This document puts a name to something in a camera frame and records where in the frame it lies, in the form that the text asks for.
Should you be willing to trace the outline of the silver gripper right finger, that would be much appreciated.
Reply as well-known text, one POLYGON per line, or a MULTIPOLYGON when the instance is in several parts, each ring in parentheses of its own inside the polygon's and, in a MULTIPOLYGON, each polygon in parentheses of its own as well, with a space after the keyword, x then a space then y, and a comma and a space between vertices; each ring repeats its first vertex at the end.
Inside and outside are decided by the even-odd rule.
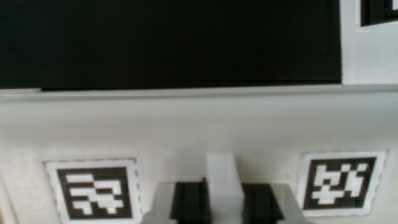
POLYGON ((311 224, 287 184, 244 183, 242 224, 311 224))

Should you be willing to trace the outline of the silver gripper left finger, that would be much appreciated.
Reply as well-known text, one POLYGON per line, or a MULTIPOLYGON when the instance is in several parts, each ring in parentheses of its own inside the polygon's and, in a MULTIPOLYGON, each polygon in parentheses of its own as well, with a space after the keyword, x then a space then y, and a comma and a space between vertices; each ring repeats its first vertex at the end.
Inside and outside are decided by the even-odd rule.
POLYGON ((152 210, 141 224, 210 224, 207 179, 157 185, 152 210))

